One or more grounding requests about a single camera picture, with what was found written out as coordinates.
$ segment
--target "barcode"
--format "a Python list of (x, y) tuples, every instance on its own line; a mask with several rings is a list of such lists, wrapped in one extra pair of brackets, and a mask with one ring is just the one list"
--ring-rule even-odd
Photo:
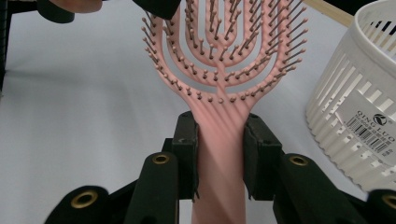
[(383, 141), (380, 134), (371, 132), (356, 118), (352, 118), (346, 126), (376, 153), (380, 153), (390, 145), (389, 142)]

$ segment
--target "white table surface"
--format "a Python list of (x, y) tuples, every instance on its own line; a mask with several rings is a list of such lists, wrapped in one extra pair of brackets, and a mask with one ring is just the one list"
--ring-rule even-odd
[[(0, 101), (0, 223), (44, 223), (81, 186), (114, 192), (136, 180), (144, 159), (173, 136), (177, 116), (189, 109), (144, 51), (143, 16), (130, 0), (104, 2), (100, 12), (63, 25), (37, 12), (14, 15)], [(304, 62), (252, 112), (285, 152), (310, 157), (337, 188), (365, 199), (323, 154), (304, 114), (347, 28), (310, 7), (306, 17)], [(180, 207), (180, 223), (189, 223), (191, 202)], [(248, 201), (247, 221), (276, 223), (272, 203)]]

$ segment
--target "slotted basket wall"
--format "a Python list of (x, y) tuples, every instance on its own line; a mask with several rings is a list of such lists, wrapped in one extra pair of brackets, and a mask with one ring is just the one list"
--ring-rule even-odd
[(324, 153), (363, 190), (396, 189), (396, 1), (362, 7), (311, 96)]

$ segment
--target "label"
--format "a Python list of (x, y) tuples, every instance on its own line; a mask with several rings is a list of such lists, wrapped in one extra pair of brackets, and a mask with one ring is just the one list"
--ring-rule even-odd
[(352, 91), (335, 112), (351, 133), (382, 162), (396, 165), (396, 123), (358, 91)]

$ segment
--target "barcode sticker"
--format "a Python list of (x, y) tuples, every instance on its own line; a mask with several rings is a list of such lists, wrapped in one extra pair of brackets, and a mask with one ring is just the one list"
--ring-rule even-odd
[(396, 124), (358, 91), (352, 91), (335, 111), (346, 131), (382, 162), (396, 165)]

